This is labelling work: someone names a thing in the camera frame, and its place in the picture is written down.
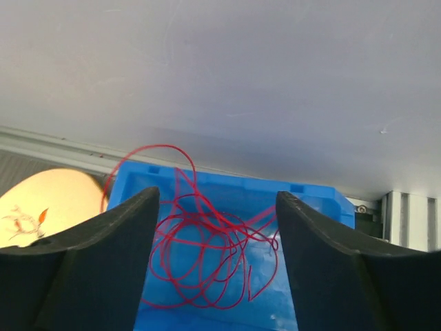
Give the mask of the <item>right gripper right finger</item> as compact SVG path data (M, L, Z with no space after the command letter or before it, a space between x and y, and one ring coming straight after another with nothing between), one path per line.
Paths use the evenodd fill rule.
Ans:
M363 234L289 192L278 229L300 330L439 330L440 253Z

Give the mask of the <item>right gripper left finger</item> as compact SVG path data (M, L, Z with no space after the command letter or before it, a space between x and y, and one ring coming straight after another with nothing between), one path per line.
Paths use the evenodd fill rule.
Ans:
M124 203L28 247L1 250L2 330L132 330L160 193Z

